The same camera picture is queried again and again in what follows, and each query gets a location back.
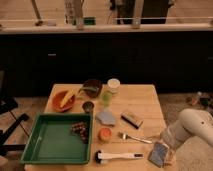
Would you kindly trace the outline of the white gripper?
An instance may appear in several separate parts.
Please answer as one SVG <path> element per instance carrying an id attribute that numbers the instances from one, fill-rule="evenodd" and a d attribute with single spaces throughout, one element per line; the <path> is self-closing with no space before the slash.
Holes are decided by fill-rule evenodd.
<path id="1" fill-rule="evenodd" d="M 164 129 L 160 133 L 160 138 L 162 139 L 163 143 L 166 144 L 169 148 L 168 156 L 173 157 L 176 153 L 176 150 L 180 147 L 180 143 L 172 135 L 172 133 L 169 129 Z"/>

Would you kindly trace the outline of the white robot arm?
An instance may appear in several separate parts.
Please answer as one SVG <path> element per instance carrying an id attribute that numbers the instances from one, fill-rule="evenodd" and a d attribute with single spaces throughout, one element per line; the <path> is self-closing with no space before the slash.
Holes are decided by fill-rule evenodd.
<path id="1" fill-rule="evenodd" d="M 213 116 L 198 109 L 183 109 L 178 119 L 167 126 L 160 137 L 169 147 L 167 156 L 172 158 L 176 151 L 191 137 L 197 136 L 213 147 Z"/>

